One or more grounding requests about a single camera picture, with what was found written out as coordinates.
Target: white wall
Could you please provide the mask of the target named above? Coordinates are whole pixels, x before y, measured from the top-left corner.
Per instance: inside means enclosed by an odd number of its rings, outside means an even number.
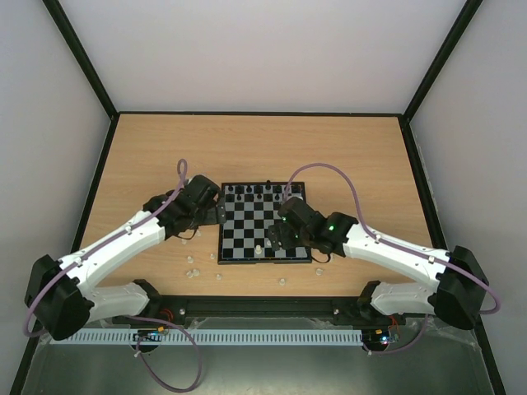
[[[413,121],[449,246],[474,251],[503,310],[483,321],[510,394],[527,355],[527,2],[483,2]]]
[[[464,0],[62,0],[119,110],[403,112]]]
[[[0,393],[32,263],[69,252],[109,120],[42,2],[0,2]]]

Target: chess board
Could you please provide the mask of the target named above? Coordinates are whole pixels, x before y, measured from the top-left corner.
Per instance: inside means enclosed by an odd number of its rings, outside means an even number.
[[[305,247],[273,251],[267,229],[282,218],[285,182],[224,183],[226,223],[220,225],[218,263],[311,263]],[[293,183],[290,196],[305,200],[304,183]]]

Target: wooden tabletop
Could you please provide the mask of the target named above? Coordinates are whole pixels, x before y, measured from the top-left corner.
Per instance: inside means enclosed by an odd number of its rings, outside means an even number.
[[[396,118],[150,114],[121,115],[82,245],[122,225],[151,196],[173,188],[182,157],[189,174],[205,174],[216,184],[286,181],[307,163],[336,165],[356,185],[368,225],[430,245]],[[315,210],[356,215],[348,186],[331,170],[307,170],[297,180],[305,182]],[[171,238],[140,253],[101,285],[146,278],[164,295],[356,296],[371,280],[408,280],[373,263],[340,257],[326,264],[220,266],[211,259],[218,226],[201,232],[186,245]],[[315,274],[319,267],[321,276]],[[188,278],[193,269],[200,275]]]

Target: wire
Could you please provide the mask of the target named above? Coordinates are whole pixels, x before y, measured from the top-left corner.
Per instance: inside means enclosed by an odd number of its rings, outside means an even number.
[[[390,330],[393,327],[396,327],[397,328],[397,334],[401,335],[401,331],[399,330],[399,323],[397,322],[397,320],[394,318],[393,315],[389,315],[389,317],[392,320],[392,324],[388,327],[388,330]]]
[[[142,220],[140,220],[137,224],[131,225],[130,227],[132,228],[132,230],[137,229],[139,226],[142,226],[142,225],[146,224],[147,222],[149,222],[149,220],[151,220],[152,218],[156,217],[160,212],[165,210],[168,207],[168,205],[171,204],[177,198],[178,193],[180,193],[180,189],[182,189],[183,186],[184,186],[184,181],[185,181],[185,179],[187,177],[187,168],[188,168],[187,161],[185,159],[180,159],[178,161],[178,165],[177,165],[178,176],[180,177],[180,181],[178,182],[177,187],[170,194],[168,199],[166,199],[163,202],[163,204],[161,204],[159,206],[159,208],[157,210],[155,210],[149,216],[147,216],[147,217],[143,218]],[[128,234],[128,231],[126,229],[121,230],[119,233],[116,233],[112,237],[109,237],[107,240],[105,240],[102,243],[96,245],[93,249],[91,249],[91,250],[87,251],[86,253],[84,253],[84,255],[82,255],[82,257],[81,257],[81,260],[86,261],[91,255],[93,255],[94,253],[96,253],[100,249],[104,248],[106,245],[114,242],[119,237],[121,237],[123,235],[127,235],[127,234]]]
[[[319,261],[317,258],[315,258],[314,256],[311,256],[311,259],[313,259],[315,262],[318,262],[318,263],[328,263],[330,260],[331,260],[331,254],[328,253],[328,259],[326,259],[324,262],[321,262]]]
[[[177,237],[178,239],[182,239],[182,240],[192,240],[194,236],[196,235],[196,232],[198,232],[198,230],[194,229],[194,232],[192,233],[192,236],[190,237],[183,237],[183,236],[178,236],[178,235],[176,235],[175,237]]]
[[[169,310],[167,308],[164,308],[164,309],[160,310],[159,313],[166,315],[166,317],[168,318],[169,321],[171,321],[171,322],[174,321],[174,313],[172,313],[171,310]]]
[[[361,224],[361,227],[362,229],[372,238],[372,239],[375,239],[376,238],[376,234],[374,232],[372,232],[370,230],[370,228],[368,228],[368,226],[366,225],[366,222],[364,221],[364,216],[362,215],[362,209],[361,209],[361,204],[359,203],[359,197],[358,197],[358,194],[357,194],[357,191],[355,189],[355,187],[353,186],[353,183],[352,181],[349,179],[349,177],[344,174],[344,172],[342,172],[339,168],[333,166],[333,165],[328,165],[327,163],[311,163],[309,165],[305,165],[305,166],[302,166],[300,169],[296,170],[293,175],[291,176],[291,178],[289,178],[289,181],[287,182],[287,185],[286,187],[284,188],[284,191],[283,191],[283,196],[282,196],[282,200],[285,202],[286,201],[286,195],[287,195],[287,191],[289,190],[289,188],[291,187],[291,183],[293,182],[293,179],[303,170],[306,170],[306,169],[309,169],[309,168],[312,168],[312,167],[325,167],[326,169],[331,169],[337,173],[339,173],[343,178],[344,180],[346,180],[346,183],[347,185],[349,186],[349,188],[352,190],[352,194],[353,194],[353,200],[355,201],[355,207],[357,208],[357,216],[359,217],[359,223]],[[400,245],[400,244],[397,244],[397,243],[394,243],[393,241],[389,241],[389,240],[386,240],[386,239],[383,239],[382,237],[379,239],[379,241],[383,244],[386,244],[388,246],[390,246],[391,248],[393,249],[397,249],[399,251],[403,251],[405,253],[410,253],[416,257],[419,257],[419,258],[422,258],[422,259],[426,259],[428,260],[430,255],[426,254],[426,253],[422,253],[420,251],[415,251],[409,247],[405,247],[403,245]],[[478,286],[481,286],[486,292],[488,292],[488,294],[494,299],[494,302],[496,303],[496,305],[492,308],[492,309],[489,309],[489,310],[481,310],[479,313],[480,314],[494,314],[494,313],[497,313],[500,308],[501,308],[501,300],[500,300],[500,297],[497,295],[497,293],[490,287],[488,286],[487,284],[485,284],[483,281],[479,280],[476,276],[472,275],[471,273],[465,271],[464,269],[462,269],[461,267],[457,267],[455,266],[454,264],[450,263],[450,262],[447,262],[443,259],[439,259],[439,258],[436,258],[436,257],[433,257],[434,258],[434,263],[439,263],[443,266],[446,266],[448,267],[450,270],[453,270],[455,272],[458,272],[459,274],[467,277],[469,280],[473,281],[474,283],[476,283]]]
[[[172,387],[169,384],[165,383],[163,380],[161,380],[157,376],[157,374],[154,373],[154,371],[152,370],[152,367],[150,367],[150,365],[147,363],[147,360],[145,360],[144,356],[142,356],[142,352],[139,350],[139,346],[141,346],[141,341],[144,337],[140,337],[138,339],[138,343],[135,345],[135,351],[136,351],[136,356],[138,356],[142,360],[143,364],[145,364],[145,366],[147,367],[148,373],[151,375],[151,377],[156,381],[156,383],[161,385],[167,391],[171,391],[173,393],[189,393],[190,391],[193,391],[194,389],[196,389],[199,385],[199,379],[201,378],[201,373],[203,370],[203,358],[201,355],[201,351],[199,350],[199,347],[196,344],[196,341],[192,338],[192,335],[190,335],[190,333],[185,331],[183,328],[178,327],[177,325],[170,323],[168,321],[165,321],[164,319],[132,317],[132,316],[127,316],[127,317],[131,319],[135,319],[137,321],[144,321],[147,323],[162,323],[163,325],[166,325],[167,327],[177,329],[178,331],[183,333],[187,339],[189,339],[189,341],[192,343],[192,346],[196,350],[196,355],[198,356],[198,373],[196,374],[196,379],[194,380],[194,382],[190,384],[190,386],[187,388]]]
[[[425,314],[425,318],[422,321],[421,330],[419,331],[417,336],[415,336],[415,338],[411,342],[409,342],[409,344],[407,344],[405,346],[402,346],[402,347],[399,347],[399,348],[396,348],[395,350],[390,350],[390,351],[387,351],[387,350],[384,350],[384,351],[372,351],[372,350],[370,350],[368,348],[368,346],[366,344],[362,344],[362,348],[364,348],[364,350],[368,351],[368,355],[369,354],[373,354],[373,355],[377,355],[377,356],[385,356],[385,355],[389,355],[389,354],[395,354],[396,352],[405,351],[408,348],[411,348],[411,347],[415,346],[415,344],[417,342],[419,342],[419,339],[421,339],[422,335],[424,335],[424,333],[427,331],[427,325],[428,325],[428,314]]]
[[[171,204],[177,198],[178,193],[180,193],[180,190],[184,186],[184,181],[186,180],[186,177],[187,177],[187,169],[188,169],[187,161],[185,159],[178,160],[177,172],[178,172],[178,176],[180,177],[180,181],[178,182],[177,187],[174,189],[174,192],[172,192],[172,194],[168,197],[168,199],[166,199],[166,201],[152,214],[150,214],[149,216],[146,216],[145,218],[140,220],[137,224],[132,225],[131,228],[133,230],[137,229],[141,225],[146,224],[147,222],[149,222],[149,220],[156,217],[160,212],[165,210],[168,207],[168,205]],[[128,232],[126,230],[122,230],[119,233],[116,233],[112,237],[109,237],[107,240],[96,245],[93,249],[90,249],[89,251],[84,253],[84,255],[81,256],[81,260],[86,261],[91,255],[93,255],[100,249],[104,248],[106,245],[114,242],[119,237],[123,235],[127,235],[127,234]],[[58,272],[57,275],[53,277],[48,282],[48,284],[46,284],[44,288],[42,288],[42,290],[40,290],[37,296],[33,299],[30,307],[27,310],[27,315],[26,315],[26,319],[24,320],[24,325],[22,326],[22,332],[24,333],[24,335],[26,335],[27,337],[38,337],[48,332],[45,328],[42,328],[38,332],[30,332],[28,328],[30,320],[33,314],[35,313],[36,307],[39,305],[40,301],[44,298],[46,293],[58,282],[58,280],[60,280],[63,276],[65,276],[68,272],[70,272],[72,269],[74,269],[77,266],[79,266],[79,264],[74,262],[71,265],[64,268],[63,270],[61,270],[60,272]]]

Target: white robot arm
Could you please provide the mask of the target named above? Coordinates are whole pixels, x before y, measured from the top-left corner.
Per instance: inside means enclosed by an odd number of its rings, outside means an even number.
[[[298,197],[283,203],[278,215],[283,221],[268,230],[275,250],[311,247],[326,254],[364,259],[415,281],[407,284],[370,281],[359,298],[361,315],[365,318],[396,313],[435,314],[457,328],[473,328],[486,291],[459,270],[484,285],[488,281],[469,250],[456,247],[451,253],[411,244],[339,212],[326,218]]]
[[[153,197],[129,221],[94,244],[58,261],[46,255],[34,264],[25,302],[54,339],[69,337],[86,323],[101,318],[157,313],[161,297],[145,280],[126,286],[97,286],[117,267],[153,245],[201,225],[225,222],[221,190],[209,179],[194,177],[166,209],[158,212],[172,192]],[[456,247],[450,253],[410,244],[367,228],[342,213],[325,218],[296,197],[283,203],[278,214],[284,221],[268,229],[274,249],[302,245],[327,254],[360,258],[415,281],[393,285],[370,281],[358,300],[364,318],[435,314],[457,328],[473,328],[485,290],[439,264],[448,261],[487,284],[467,249]],[[43,293],[66,268],[68,272]]]
[[[209,179],[195,176],[173,202],[153,216],[172,193],[153,197],[129,221],[94,244],[57,261],[45,255],[35,262],[25,302],[55,340],[69,337],[98,319],[138,315],[145,310],[156,313],[161,297],[145,280],[126,286],[97,286],[123,263],[169,237],[201,225],[225,222],[223,197]],[[67,268],[41,300],[35,301],[44,287]]]

